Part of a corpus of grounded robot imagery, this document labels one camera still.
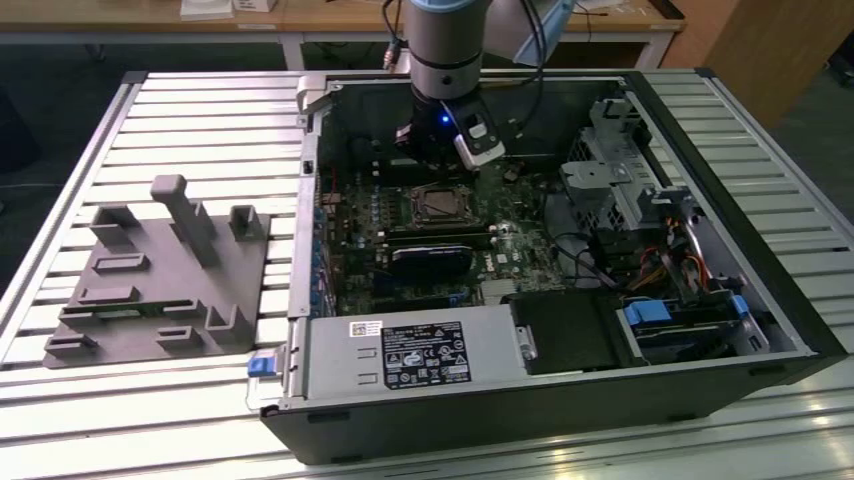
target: blue tab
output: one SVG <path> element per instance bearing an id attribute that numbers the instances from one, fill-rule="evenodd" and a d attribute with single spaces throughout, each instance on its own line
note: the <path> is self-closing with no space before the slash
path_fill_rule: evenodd
<path id="1" fill-rule="evenodd" d="M 750 315 L 750 307 L 748 306 L 748 301 L 741 295 L 733 295 L 733 306 L 736 307 L 738 318 L 745 318 L 748 315 Z"/>
<path id="2" fill-rule="evenodd" d="M 669 322 L 670 310 L 662 300 L 642 300 L 629 305 L 624 311 L 629 319 L 629 325 L 649 322 Z"/>
<path id="3" fill-rule="evenodd" d="M 277 375 L 277 358 L 254 357 L 247 365 L 247 371 L 251 378 L 274 377 Z"/>
<path id="4" fill-rule="evenodd" d="M 638 312 L 632 308 L 632 305 L 624 308 L 624 313 L 626 314 L 626 320 L 629 320 L 629 325 L 637 325 L 641 323 L 641 317 L 638 316 Z"/>

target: desk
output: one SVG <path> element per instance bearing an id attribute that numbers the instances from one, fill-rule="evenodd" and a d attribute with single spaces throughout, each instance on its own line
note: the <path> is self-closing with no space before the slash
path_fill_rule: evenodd
<path id="1" fill-rule="evenodd" d="M 179 0 L 3 0 L 0 44 L 278 43 L 287 66 L 305 70 L 307 42 L 386 42 L 381 0 L 279 0 L 270 13 L 181 21 Z M 648 0 L 630 0 L 608 16 L 570 19 L 562 42 L 640 43 L 638 68 L 656 68 L 681 20 L 668 20 Z"/>

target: power supply label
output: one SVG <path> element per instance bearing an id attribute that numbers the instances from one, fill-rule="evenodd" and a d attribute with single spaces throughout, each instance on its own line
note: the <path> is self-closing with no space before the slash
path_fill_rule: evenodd
<path id="1" fill-rule="evenodd" d="M 462 323 L 383 328 L 383 373 L 391 390 L 471 382 Z"/>

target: aluminum extrusion table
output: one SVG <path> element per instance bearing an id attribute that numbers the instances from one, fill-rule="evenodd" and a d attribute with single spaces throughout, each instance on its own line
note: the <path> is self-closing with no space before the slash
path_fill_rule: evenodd
<path id="1" fill-rule="evenodd" d="M 249 355 L 47 370 L 58 314 L 86 264 L 98 205 L 148 198 L 181 173 L 211 215 L 253 203 L 274 216 L 258 346 L 287 337 L 302 130 L 299 72 L 128 75 L 0 302 L 0 476 L 148 478 L 793 478 L 854 468 L 854 360 L 710 417 L 307 467 L 247 407 Z M 701 153 L 849 351 L 852 226 L 720 81 L 646 74 Z M 666 152 L 653 149 L 674 183 Z"/>

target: cable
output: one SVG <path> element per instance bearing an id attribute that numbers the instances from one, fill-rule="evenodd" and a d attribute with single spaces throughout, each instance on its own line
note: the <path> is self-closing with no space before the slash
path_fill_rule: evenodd
<path id="1" fill-rule="evenodd" d="M 398 29 L 391 28 L 391 21 L 389 20 L 389 6 L 395 0 L 386 0 L 383 2 L 383 21 L 386 22 L 386 30 L 389 30 L 389 35 L 391 35 L 393 42 L 401 42 L 401 37 L 398 37 Z M 398 12 L 401 11 L 401 0 L 398 0 Z"/>
<path id="2" fill-rule="evenodd" d="M 590 270 L 590 273 L 593 273 L 597 278 L 599 279 L 599 281 L 602 282 L 602 284 L 614 289 L 614 290 L 620 290 L 622 291 L 624 289 L 620 287 L 620 285 L 617 284 L 617 281 L 609 277 L 609 275 L 599 270 L 594 265 L 591 265 L 590 263 L 587 263 L 585 260 L 582 260 L 581 258 L 578 258 L 578 255 L 575 255 L 574 253 L 571 253 L 566 248 L 563 248 L 561 245 L 558 245 L 557 243 L 554 243 L 554 247 L 558 249 L 558 251 L 570 259 L 575 262 L 575 265 L 581 265 L 582 267 L 585 267 L 587 270 Z"/>
<path id="3" fill-rule="evenodd" d="M 644 251 L 644 255 L 641 255 L 641 272 L 638 272 L 638 278 L 644 277 L 644 262 L 646 262 L 646 257 L 656 251 L 658 251 L 658 249 L 656 247 L 650 247 Z"/>
<path id="4" fill-rule="evenodd" d="M 581 252 L 578 252 L 578 258 L 581 258 L 585 253 L 589 254 L 593 257 L 593 253 L 590 253 L 590 249 L 586 248 Z M 575 286 L 575 284 L 578 283 L 578 280 L 581 278 L 599 278 L 599 277 L 595 277 L 595 276 L 594 277 L 590 277 L 590 276 L 582 277 L 579 269 L 578 269 L 578 266 L 579 266 L 579 263 L 575 262 L 575 275 L 573 276 L 574 277 L 573 278 L 573 286 Z"/>
<path id="5" fill-rule="evenodd" d="M 582 15 L 585 15 L 585 19 L 587 20 L 587 43 L 590 43 L 593 41 L 593 26 L 590 25 L 590 17 L 591 15 L 605 16 L 608 14 L 590 13 L 590 10 L 587 10 L 587 7 L 585 7 L 581 3 L 577 3 L 575 6 L 581 7 L 582 10 L 585 10 L 585 13 L 582 13 Z"/>
<path id="6" fill-rule="evenodd" d="M 347 68 L 350 70 L 355 70 L 357 69 L 357 65 L 365 61 L 365 59 L 369 57 L 371 51 L 374 50 L 374 47 L 377 46 L 377 44 L 374 42 L 369 42 L 369 46 L 365 49 L 365 52 L 362 52 L 362 56 L 358 59 L 355 59 L 353 61 L 349 61 L 331 50 L 331 48 L 339 48 L 339 47 L 331 47 L 330 45 L 327 45 L 323 42 L 322 43 L 315 43 L 314 45 L 323 52 L 323 54 L 325 54 L 327 59 L 335 60 L 337 62 L 339 62 L 345 66 L 345 68 Z"/>
<path id="7" fill-rule="evenodd" d="M 658 267 L 653 273 L 650 273 L 646 278 L 642 278 L 638 283 L 629 287 L 629 290 L 634 292 L 642 286 L 649 285 L 660 280 L 662 280 L 668 276 L 668 269 L 665 267 Z"/>
<path id="8" fill-rule="evenodd" d="M 525 16 L 527 17 L 529 27 L 531 28 L 531 35 L 534 35 L 534 43 L 537 46 L 537 57 L 538 57 L 538 65 L 537 72 L 527 80 L 527 83 L 531 83 L 535 79 L 539 80 L 537 83 L 537 94 L 534 97 L 534 103 L 531 104 L 531 109 L 529 110 L 527 115 L 525 116 L 522 122 L 519 122 L 519 132 L 525 130 L 529 125 L 529 122 L 534 118 L 537 114 L 537 110 L 539 109 L 539 104 L 543 100 L 543 89 L 545 89 L 545 79 L 543 79 L 543 69 L 546 67 L 546 29 L 543 27 L 543 20 L 539 17 L 539 13 L 537 12 L 537 8 L 531 4 L 531 0 L 519 0 L 522 3 L 522 8 L 525 9 Z"/>
<path id="9" fill-rule="evenodd" d="M 697 258 L 694 255 L 686 255 L 688 259 L 694 260 L 694 263 L 697 264 L 697 275 L 700 276 L 700 285 L 701 287 L 704 287 L 704 289 L 708 289 L 708 285 L 709 285 L 709 279 L 706 278 L 706 264 L 704 263 L 704 261 Z"/>
<path id="10" fill-rule="evenodd" d="M 587 235 L 586 233 L 582 233 L 582 232 L 563 232 L 563 233 L 559 233 L 558 235 L 555 235 L 555 240 L 559 239 L 561 237 L 575 237 L 579 240 L 585 240 L 585 241 L 590 240 L 590 235 Z"/>
<path id="11" fill-rule="evenodd" d="M 398 13 L 395 13 L 395 37 L 401 39 L 398 36 L 398 26 L 401 25 L 401 3 L 402 0 L 398 0 Z"/>

